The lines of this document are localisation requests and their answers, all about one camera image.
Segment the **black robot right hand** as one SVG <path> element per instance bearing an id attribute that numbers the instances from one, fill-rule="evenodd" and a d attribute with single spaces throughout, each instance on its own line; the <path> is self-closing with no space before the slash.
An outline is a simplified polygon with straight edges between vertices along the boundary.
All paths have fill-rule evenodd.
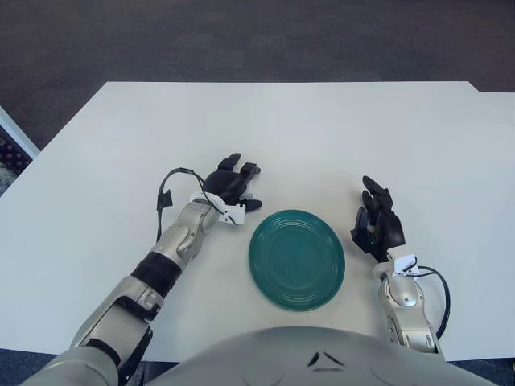
<path id="1" fill-rule="evenodd" d="M 387 262 L 387 251 L 406 243 L 402 224 L 393 211 L 393 199 L 387 188 L 364 175 L 363 205 L 358 208 L 352 241 L 378 263 Z"/>

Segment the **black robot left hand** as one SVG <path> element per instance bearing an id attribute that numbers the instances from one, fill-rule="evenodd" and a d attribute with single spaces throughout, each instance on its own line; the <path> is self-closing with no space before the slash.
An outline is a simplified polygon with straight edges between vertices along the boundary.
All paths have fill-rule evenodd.
<path id="1" fill-rule="evenodd" d="M 246 162 L 239 171 L 235 167 L 241 158 L 240 153 L 224 158 L 204 181 L 203 190 L 220 197 L 229 206 L 243 205 L 246 212 L 262 207 L 262 201 L 245 197 L 251 180 L 261 173 L 256 163 Z"/>

